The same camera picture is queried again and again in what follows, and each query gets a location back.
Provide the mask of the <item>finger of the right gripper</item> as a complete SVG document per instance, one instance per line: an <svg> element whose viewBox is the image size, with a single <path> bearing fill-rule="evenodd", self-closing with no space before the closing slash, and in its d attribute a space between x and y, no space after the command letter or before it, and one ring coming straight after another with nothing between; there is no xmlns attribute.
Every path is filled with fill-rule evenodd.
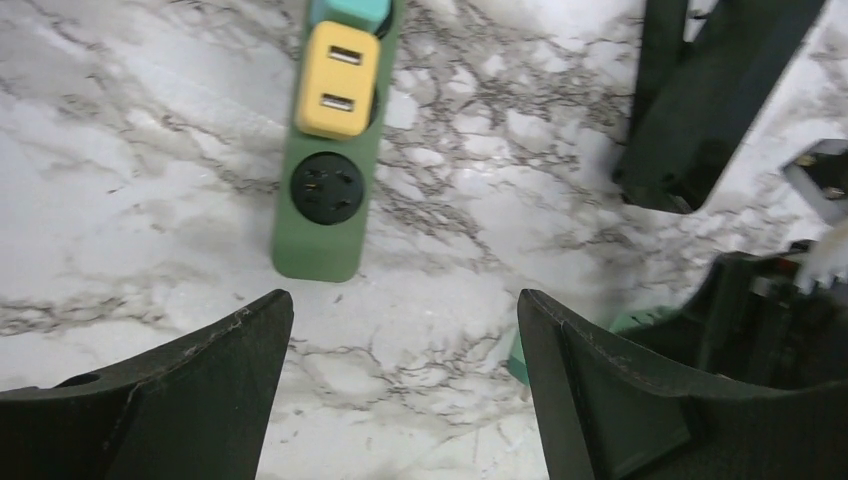
<svg viewBox="0 0 848 480"><path fill-rule="evenodd" d="M612 172L626 204L675 214L706 202L825 4L719 1L691 42L688 6L645 4L628 141Z"/></svg>

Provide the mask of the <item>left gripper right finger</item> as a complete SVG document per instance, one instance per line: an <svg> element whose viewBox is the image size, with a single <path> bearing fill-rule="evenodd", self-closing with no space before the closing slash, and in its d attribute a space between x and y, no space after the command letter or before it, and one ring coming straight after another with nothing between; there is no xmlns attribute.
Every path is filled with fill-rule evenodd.
<svg viewBox="0 0 848 480"><path fill-rule="evenodd" d="M723 378L609 332L538 290L517 316L553 479L843 479L847 385Z"/></svg>

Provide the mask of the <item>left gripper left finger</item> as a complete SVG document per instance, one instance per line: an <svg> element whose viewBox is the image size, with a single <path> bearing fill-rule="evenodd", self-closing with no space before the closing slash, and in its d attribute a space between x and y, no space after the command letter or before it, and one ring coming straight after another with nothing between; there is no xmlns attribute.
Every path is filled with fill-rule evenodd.
<svg viewBox="0 0 848 480"><path fill-rule="evenodd" d="M293 320L274 290L122 362L3 392L2 477L254 478Z"/></svg>

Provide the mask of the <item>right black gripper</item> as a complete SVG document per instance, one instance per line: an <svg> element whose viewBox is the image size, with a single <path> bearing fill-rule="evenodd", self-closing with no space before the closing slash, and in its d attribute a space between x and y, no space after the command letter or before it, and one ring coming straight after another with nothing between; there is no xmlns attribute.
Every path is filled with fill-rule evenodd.
<svg viewBox="0 0 848 480"><path fill-rule="evenodd" d="M619 317L619 333L689 367L750 384L798 390L847 378L847 287L804 294L794 285L813 247L764 256L718 255L679 307Z"/></svg>

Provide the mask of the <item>green power strip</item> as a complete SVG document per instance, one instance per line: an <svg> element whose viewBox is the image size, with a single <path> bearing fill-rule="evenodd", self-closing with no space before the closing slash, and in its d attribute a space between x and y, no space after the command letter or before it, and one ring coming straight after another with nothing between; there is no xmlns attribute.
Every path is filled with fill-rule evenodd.
<svg viewBox="0 0 848 480"><path fill-rule="evenodd" d="M295 125L301 66L314 28L307 14L271 242L273 266L286 277L344 282L359 268L369 195L406 10L405 2L391 2L393 18L389 28L380 36L371 33L380 42L380 58L369 125L362 134L348 140L309 135Z"/></svg>

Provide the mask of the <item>blue plug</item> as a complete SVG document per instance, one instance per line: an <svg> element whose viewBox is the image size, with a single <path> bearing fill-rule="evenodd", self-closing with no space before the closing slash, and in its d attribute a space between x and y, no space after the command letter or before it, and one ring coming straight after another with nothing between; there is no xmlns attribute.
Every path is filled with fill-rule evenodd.
<svg viewBox="0 0 848 480"><path fill-rule="evenodd" d="M377 36L389 28L392 18L390 0L315 0L309 10L311 26L333 21Z"/></svg>

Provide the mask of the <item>yellow plug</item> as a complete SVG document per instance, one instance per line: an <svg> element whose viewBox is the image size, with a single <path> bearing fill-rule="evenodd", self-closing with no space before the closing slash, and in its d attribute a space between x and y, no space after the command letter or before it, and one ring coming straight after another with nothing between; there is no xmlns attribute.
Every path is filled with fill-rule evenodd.
<svg viewBox="0 0 848 480"><path fill-rule="evenodd" d="M314 26L301 66L295 125L306 134L348 140L369 125L380 42L333 21Z"/></svg>

